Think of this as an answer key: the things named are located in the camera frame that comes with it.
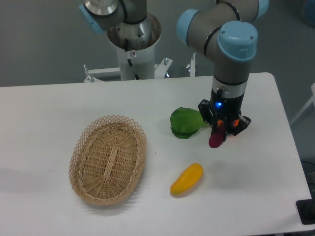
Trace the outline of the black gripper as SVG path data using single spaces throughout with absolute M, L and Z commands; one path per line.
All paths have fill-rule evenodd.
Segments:
M 243 116 L 241 112 L 246 86 L 247 81 L 240 84 L 227 84 L 215 76 L 210 100 L 203 99 L 198 105 L 203 120 L 212 126 L 212 134 L 220 132 L 220 124 L 223 122 L 224 142 L 227 135 L 236 136 L 251 123 L 251 119 Z

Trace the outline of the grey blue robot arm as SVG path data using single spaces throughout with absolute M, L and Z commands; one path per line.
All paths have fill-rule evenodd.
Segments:
M 219 147 L 228 135 L 238 135 L 251 120 L 241 113 L 258 33 L 253 21 L 268 9 L 266 0 L 219 0 L 208 12 L 186 10 L 176 25 L 177 37 L 210 59 L 214 77 L 209 100 L 198 114 L 212 128 L 209 146 Z M 122 80 L 151 79 L 157 71 L 142 51 L 160 38 L 159 21 L 144 0 L 86 0 L 79 11 L 95 33 L 106 32 L 118 49 Z

